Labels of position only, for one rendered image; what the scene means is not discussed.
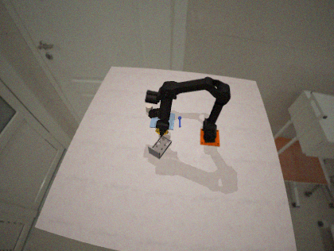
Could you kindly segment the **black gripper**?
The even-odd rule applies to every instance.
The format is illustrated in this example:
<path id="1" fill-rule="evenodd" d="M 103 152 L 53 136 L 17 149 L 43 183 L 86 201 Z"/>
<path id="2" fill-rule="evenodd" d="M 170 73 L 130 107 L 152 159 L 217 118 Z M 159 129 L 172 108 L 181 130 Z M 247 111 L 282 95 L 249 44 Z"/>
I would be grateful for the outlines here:
<path id="1" fill-rule="evenodd" d="M 161 119 L 157 121 L 156 128 L 160 131 L 160 137 L 162 137 L 167 129 L 169 129 L 169 117 L 171 112 L 170 108 L 165 108 L 160 106 L 159 110 L 161 111 Z"/>

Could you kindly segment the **light blue square mat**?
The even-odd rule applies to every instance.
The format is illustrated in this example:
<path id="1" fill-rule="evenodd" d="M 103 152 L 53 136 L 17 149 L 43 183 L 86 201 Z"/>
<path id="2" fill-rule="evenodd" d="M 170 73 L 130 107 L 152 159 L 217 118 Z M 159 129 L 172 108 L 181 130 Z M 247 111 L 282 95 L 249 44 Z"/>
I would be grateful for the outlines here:
<path id="1" fill-rule="evenodd" d="M 157 123 L 158 120 L 160 120 L 158 117 L 151 118 L 150 128 L 156 128 L 156 123 Z M 174 120 L 175 120 L 175 114 L 174 113 L 170 113 L 170 117 L 169 117 L 169 129 L 171 129 L 171 130 L 173 130 L 173 127 L 174 127 Z"/>

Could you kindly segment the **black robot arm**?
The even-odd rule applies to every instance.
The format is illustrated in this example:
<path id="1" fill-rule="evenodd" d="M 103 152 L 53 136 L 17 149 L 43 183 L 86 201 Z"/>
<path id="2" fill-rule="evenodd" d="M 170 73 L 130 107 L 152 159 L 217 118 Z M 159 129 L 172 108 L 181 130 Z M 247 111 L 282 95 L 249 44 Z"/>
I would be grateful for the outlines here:
<path id="1" fill-rule="evenodd" d="M 216 89 L 217 87 L 217 89 Z M 160 102 L 160 106 L 170 108 L 172 106 L 173 99 L 177 99 L 177 95 L 180 93 L 189 93 L 193 91 L 209 91 L 215 100 L 215 105 L 212 107 L 212 111 L 209 118 L 204 118 L 202 131 L 204 133 L 204 143 L 215 143 L 217 138 L 217 125 L 220 111 L 223 106 L 231 99 L 230 86 L 218 79 L 211 77 L 205 77 L 204 79 L 193 79 L 185 82 L 166 81 L 163 83 L 159 91 L 146 92 L 145 102 L 157 104 Z M 161 119 L 161 111 L 159 108 L 151 109 L 148 113 L 148 117 Z"/>

